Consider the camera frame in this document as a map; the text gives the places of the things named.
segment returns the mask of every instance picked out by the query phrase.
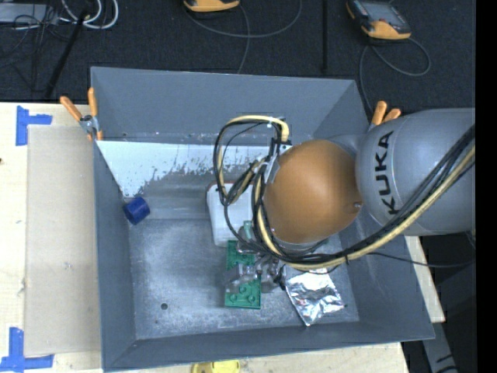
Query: bin floor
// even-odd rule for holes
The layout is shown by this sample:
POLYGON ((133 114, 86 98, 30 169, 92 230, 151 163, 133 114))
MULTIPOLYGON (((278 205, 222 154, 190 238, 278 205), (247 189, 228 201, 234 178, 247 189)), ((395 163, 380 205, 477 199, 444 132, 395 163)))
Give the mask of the bin floor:
MULTIPOLYGON (((145 219, 130 229, 130 257, 137 338, 303 326, 279 288, 262 294, 260 310, 224 306, 226 249, 214 245, 209 220, 145 219)), ((320 322, 358 320, 346 267, 332 279, 347 307, 320 322)))

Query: aluminum foil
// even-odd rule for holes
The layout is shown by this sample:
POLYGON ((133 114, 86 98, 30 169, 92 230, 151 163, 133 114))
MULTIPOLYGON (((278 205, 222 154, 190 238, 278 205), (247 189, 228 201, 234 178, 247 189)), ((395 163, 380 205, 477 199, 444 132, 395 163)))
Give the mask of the aluminum foil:
POLYGON ((306 326, 345 307, 329 274, 306 272, 285 283, 288 297, 306 326))

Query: green block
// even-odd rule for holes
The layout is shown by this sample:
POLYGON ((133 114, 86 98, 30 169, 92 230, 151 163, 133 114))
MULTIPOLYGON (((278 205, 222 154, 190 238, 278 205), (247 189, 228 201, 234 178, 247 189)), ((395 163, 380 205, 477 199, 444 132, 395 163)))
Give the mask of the green block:
MULTIPOLYGON (((228 241, 228 252, 226 257, 226 270, 230 270, 236 264, 253 265, 255 256, 253 254, 240 254, 236 249, 236 241, 228 241)), ((232 308, 261 308, 261 280, 257 279, 243 284, 238 293, 225 293, 224 305, 232 308)))

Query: kuka logo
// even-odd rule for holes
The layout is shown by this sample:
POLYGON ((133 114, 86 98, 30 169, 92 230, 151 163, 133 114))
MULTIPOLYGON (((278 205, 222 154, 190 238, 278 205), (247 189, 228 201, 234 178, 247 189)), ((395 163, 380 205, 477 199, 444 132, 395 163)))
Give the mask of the kuka logo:
POLYGON ((383 137, 378 141, 378 148, 381 155, 376 153, 374 157, 376 160, 376 166, 374 167, 374 171, 378 174, 376 175, 376 181, 379 183, 379 194, 380 199, 385 206, 388 207, 388 214, 397 214, 398 210, 395 209, 395 199, 391 196, 391 188, 390 188, 390 180, 386 175, 387 172, 387 164, 386 159, 388 156, 388 139, 393 134, 393 131, 386 133, 383 137))

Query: black floor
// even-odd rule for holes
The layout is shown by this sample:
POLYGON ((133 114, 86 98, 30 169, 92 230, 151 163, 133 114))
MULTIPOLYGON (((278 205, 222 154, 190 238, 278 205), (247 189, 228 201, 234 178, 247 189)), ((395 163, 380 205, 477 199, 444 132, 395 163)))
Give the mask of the black floor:
MULTIPOLYGON (((61 0, 13 1, 48 4, 68 16, 61 0)), ((351 78, 368 113, 379 99, 404 114, 475 106, 476 0, 394 0, 412 37, 374 46, 354 26, 346 0, 241 0, 243 10, 196 22, 179 0, 117 1, 116 24, 107 30, 83 27, 70 50, 74 24, 31 30, 1 24, 0 100, 57 102, 67 95, 87 103, 89 69, 111 66, 351 78), (65 51, 67 59, 61 61, 65 51)), ((84 0, 65 2, 74 12, 85 7, 84 0)), ((111 0, 102 2, 110 21, 116 10, 111 0)), ((423 239, 430 263, 472 258, 474 249, 463 236, 450 239, 423 239)), ((434 281, 441 285, 459 271, 433 268, 434 281)), ((444 329, 459 371, 475 372, 475 296, 447 311, 444 329)), ((421 343, 404 346, 411 373, 429 371, 421 343)))

